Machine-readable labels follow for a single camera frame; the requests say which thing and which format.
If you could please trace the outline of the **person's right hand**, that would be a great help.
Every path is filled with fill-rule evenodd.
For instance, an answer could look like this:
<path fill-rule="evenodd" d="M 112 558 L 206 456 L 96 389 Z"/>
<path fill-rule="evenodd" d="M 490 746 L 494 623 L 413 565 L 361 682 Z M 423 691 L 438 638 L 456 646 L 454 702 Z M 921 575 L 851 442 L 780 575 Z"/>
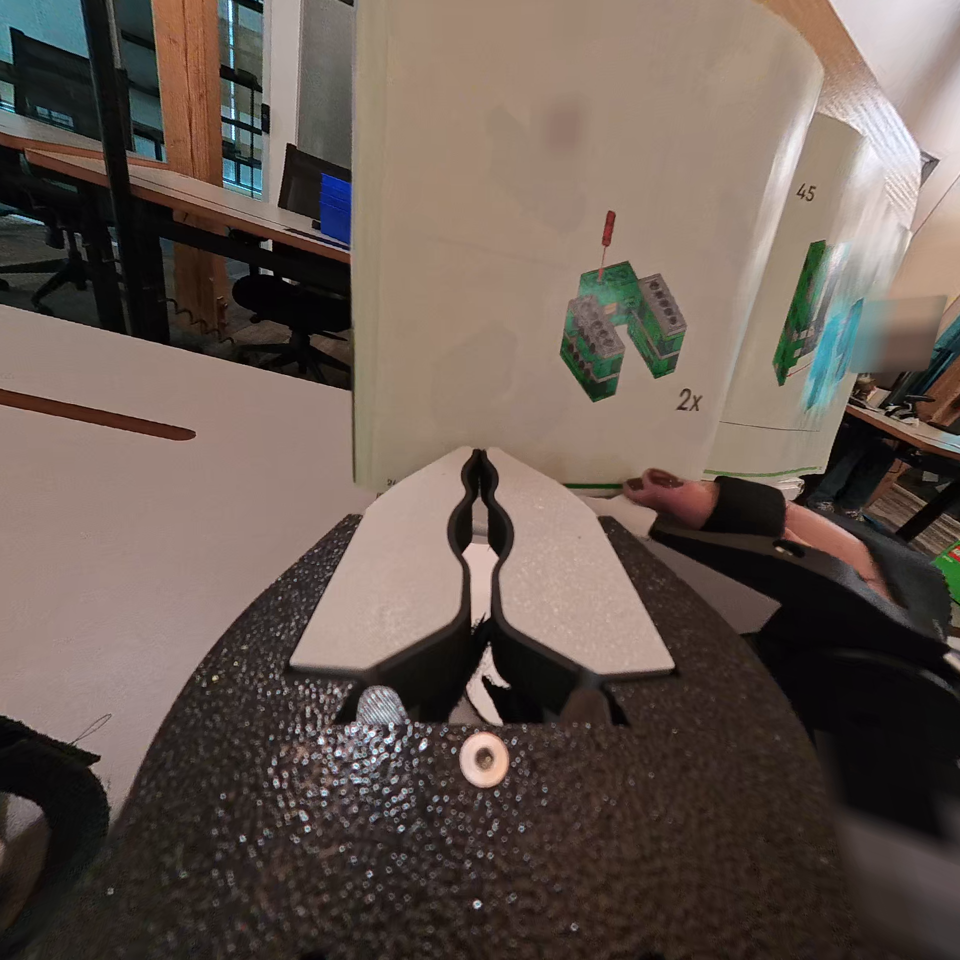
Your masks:
<path fill-rule="evenodd" d="M 721 486 L 716 481 L 682 480 L 665 470 L 651 468 L 644 471 L 641 477 L 626 481 L 623 493 L 636 504 L 668 515 L 690 529 L 699 530 L 716 512 Z M 875 593 L 893 600 L 881 568 L 861 540 L 825 516 L 786 502 L 779 492 L 775 495 L 783 505 L 778 534 L 788 541 L 836 557 L 854 568 Z"/>

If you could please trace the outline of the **green toy set box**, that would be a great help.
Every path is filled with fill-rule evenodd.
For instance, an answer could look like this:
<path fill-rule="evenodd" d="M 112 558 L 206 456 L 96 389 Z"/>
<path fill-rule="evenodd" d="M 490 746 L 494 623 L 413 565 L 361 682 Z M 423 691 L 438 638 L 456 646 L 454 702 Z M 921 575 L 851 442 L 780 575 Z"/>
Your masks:
<path fill-rule="evenodd" d="M 959 556 L 960 542 L 955 540 L 932 560 L 932 564 L 941 571 L 951 600 L 957 606 L 960 603 Z"/>

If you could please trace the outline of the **black office chair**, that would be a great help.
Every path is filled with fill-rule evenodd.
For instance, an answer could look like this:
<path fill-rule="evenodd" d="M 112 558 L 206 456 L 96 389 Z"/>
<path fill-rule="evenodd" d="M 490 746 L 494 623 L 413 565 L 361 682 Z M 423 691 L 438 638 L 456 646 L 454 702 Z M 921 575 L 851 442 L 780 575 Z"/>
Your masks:
<path fill-rule="evenodd" d="M 234 302 L 251 312 L 251 321 L 279 324 L 291 335 L 287 342 L 249 342 L 236 347 L 236 359 L 246 363 L 249 356 L 262 354 L 261 369 L 295 364 L 300 375 L 310 374 L 321 384 L 328 380 L 323 367 L 351 376 L 352 365 L 313 346 L 311 338 L 321 335 L 343 340 L 352 327 L 352 304 L 347 297 L 316 291 L 304 284 L 292 284 L 276 275 L 252 273 L 237 279 L 232 287 Z"/>
<path fill-rule="evenodd" d="M 65 188 L 51 185 L 27 171 L 24 156 L 11 147 L 1 148 L 2 219 L 14 215 L 40 223 L 47 247 L 62 253 L 60 258 L 30 262 L 2 260 L 2 292 L 10 291 L 7 276 L 44 274 L 49 278 L 30 294 L 30 304 L 41 314 L 53 316 L 45 300 L 67 285 L 79 292 L 88 289 L 86 261 L 79 250 L 80 208 L 77 198 Z"/>

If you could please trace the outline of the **black metal pole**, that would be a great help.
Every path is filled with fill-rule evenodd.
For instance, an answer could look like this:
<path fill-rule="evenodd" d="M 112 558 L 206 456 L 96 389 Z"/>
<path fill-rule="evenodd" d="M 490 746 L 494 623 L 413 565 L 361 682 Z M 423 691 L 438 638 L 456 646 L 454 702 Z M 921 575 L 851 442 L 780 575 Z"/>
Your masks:
<path fill-rule="evenodd" d="M 127 102 L 116 68 L 109 4 L 82 1 L 80 6 L 126 296 L 127 330 L 139 339 L 168 346 L 162 249 L 155 234 L 141 230 L 131 189 L 124 120 Z"/>

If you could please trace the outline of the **wooden pillar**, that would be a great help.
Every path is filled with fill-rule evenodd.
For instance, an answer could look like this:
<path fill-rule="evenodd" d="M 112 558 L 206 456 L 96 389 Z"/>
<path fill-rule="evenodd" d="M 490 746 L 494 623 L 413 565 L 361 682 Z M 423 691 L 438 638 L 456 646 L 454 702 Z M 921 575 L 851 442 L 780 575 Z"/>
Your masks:
<path fill-rule="evenodd" d="M 213 185 L 223 183 L 219 12 L 216 1 L 152 1 L 155 58 L 168 165 Z M 205 332 L 226 309 L 223 258 L 174 244 L 175 295 Z"/>

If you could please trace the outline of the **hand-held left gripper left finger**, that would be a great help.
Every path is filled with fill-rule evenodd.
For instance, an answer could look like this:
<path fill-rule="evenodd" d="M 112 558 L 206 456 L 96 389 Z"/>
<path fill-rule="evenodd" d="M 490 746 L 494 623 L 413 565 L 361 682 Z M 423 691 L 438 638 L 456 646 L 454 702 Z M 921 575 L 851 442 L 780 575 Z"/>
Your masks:
<path fill-rule="evenodd" d="M 464 551 L 484 454 L 461 447 L 390 486 L 365 511 L 294 649 L 290 670 L 372 687 L 411 716 L 448 716 L 481 658 Z"/>

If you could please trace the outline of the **grey office desk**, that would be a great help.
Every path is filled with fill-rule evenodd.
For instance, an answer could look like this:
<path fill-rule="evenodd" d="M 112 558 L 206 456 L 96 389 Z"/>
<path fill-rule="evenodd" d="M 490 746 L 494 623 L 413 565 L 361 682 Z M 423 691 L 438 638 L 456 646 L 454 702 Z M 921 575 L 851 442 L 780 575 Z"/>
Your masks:
<path fill-rule="evenodd" d="M 132 164 L 127 172 L 131 194 L 138 200 L 316 257 L 351 263 L 350 250 L 313 229 L 303 214 L 160 166 Z"/>
<path fill-rule="evenodd" d="M 881 411 L 854 403 L 846 404 L 846 414 L 894 439 L 896 457 L 902 462 L 910 463 L 909 453 L 915 451 L 917 456 L 937 457 L 952 464 L 947 471 L 949 483 L 946 488 L 894 531 L 897 538 L 904 543 L 911 543 L 945 512 L 958 506 L 959 437 L 957 434 L 937 429 L 924 422 L 918 422 L 915 425 L 905 424 Z"/>

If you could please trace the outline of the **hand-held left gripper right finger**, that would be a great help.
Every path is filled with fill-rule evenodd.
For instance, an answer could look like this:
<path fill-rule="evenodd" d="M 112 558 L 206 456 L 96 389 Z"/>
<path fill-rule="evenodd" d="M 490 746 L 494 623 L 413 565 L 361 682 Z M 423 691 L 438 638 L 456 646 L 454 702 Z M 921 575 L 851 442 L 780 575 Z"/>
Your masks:
<path fill-rule="evenodd" d="M 675 662 L 595 511 L 498 448 L 486 450 L 491 651 L 544 713 L 574 690 L 663 677 Z"/>

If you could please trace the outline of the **building instruction booklet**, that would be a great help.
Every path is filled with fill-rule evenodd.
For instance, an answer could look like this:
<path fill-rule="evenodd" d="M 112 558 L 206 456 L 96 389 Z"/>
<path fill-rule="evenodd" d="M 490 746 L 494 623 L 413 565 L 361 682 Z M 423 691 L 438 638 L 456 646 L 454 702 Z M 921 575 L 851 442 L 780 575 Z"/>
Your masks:
<path fill-rule="evenodd" d="M 357 2 L 353 476 L 821 474 L 908 227 L 762 2 Z"/>

